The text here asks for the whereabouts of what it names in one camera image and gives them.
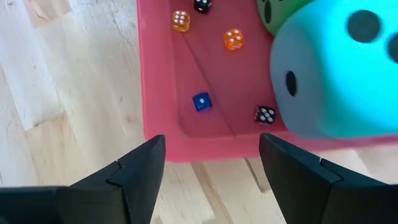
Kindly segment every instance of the light wood surface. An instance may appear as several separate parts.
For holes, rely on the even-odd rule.
[[[0,4],[0,186],[68,185],[144,142],[134,0]],[[322,157],[398,182],[394,146]],[[167,164],[153,223],[284,223],[259,159]]]

